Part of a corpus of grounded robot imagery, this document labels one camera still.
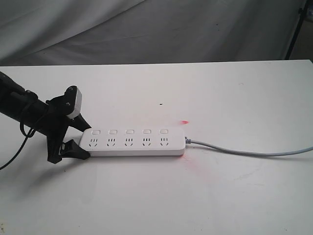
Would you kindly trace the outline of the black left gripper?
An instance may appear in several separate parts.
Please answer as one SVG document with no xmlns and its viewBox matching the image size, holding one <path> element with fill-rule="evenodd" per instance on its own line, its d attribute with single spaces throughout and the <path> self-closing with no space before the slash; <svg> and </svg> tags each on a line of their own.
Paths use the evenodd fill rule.
<svg viewBox="0 0 313 235">
<path fill-rule="evenodd" d="M 69 125 L 76 130 L 91 128 L 81 114 L 71 120 L 68 118 L 68 115 L 74 111 L 75 102 L 75 86 L 68 87 L 63 95 L 46 101 L 48 111 L 44 120 L 44 128 L 47 131 L 47 160 L 53 164 L 60 162 L 62 158 L 89 158 L 89 152 L 82 149 L 74 140 L 63 143 Z"/>
</svg>

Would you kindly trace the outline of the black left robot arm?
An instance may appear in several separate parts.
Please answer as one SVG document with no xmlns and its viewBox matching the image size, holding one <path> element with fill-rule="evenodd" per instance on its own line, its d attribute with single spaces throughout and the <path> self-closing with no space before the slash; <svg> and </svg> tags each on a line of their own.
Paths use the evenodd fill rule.
<svg viewBox="0 0 313 235">
<path fill-rule="evenodd" d="M 35 132 L 45 135 L 47 160 L 53 164 L 63 158 L 86 160 L 90 157 L 74 140 L 63 141 L 69 127 L 81 132 L 91 128 L 81 115 L 81 104 L 82 94 L 76 86 L 43 102 L 5 73 L 0 74 L 0 112 L 19 122 L 26 140 Z"/>
</svg>

